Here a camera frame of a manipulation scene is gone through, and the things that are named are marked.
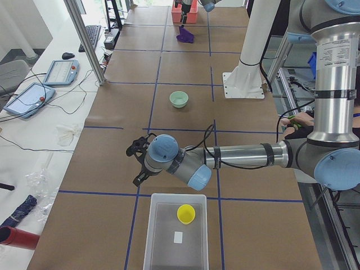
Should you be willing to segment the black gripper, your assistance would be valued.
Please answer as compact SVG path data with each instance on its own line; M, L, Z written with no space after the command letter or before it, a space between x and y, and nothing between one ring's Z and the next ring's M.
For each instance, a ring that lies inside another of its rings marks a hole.
M181 0L181 24L184 26L187 22L188 13L191 11L192 0Z
M139 139L135 139L132 144L126 149L127 157L135 156L136 158L140 158L142 155L144 155L150 145L149 138L151 136L156 137L156 134L149 133L146 136L141 136ZM145 180L147 180L150 176L153 175L153 171L149 170L143 165L139 174L134 178L133 184L135 186L140 186Z

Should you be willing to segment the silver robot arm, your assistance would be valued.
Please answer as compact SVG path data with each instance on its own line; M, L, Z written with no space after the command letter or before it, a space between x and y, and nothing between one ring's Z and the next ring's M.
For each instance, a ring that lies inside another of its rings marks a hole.
M128 147L141 171L133 183L166 171L202 190L212 170L254 170L273 165L295 168L332 190L359 184L359 139L353 133L359 42L358 1L292 1L290 34L309 34L317 44L314 128L306 138L274 145L180 148L167 134L141 137Z

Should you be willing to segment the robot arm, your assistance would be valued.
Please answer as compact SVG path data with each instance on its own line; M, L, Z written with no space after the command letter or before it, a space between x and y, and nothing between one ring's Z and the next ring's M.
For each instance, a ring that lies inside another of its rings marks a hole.
M200 0L200 4L203 6L206 12L210 12L215 8L216 0ZM191 11L193 0L175 0L174 7L181 7L180 23L184 25L187 21L188 14Z

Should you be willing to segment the person hand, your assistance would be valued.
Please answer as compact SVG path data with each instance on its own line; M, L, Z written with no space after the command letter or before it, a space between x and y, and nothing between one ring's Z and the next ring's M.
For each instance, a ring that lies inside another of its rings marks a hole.
M298 128L295 127L296 125L301 125L302 127L314 126L314 118L306 112L299 112L293 116L282 118L280 123L285 127L283 135L287 136L298 130Z

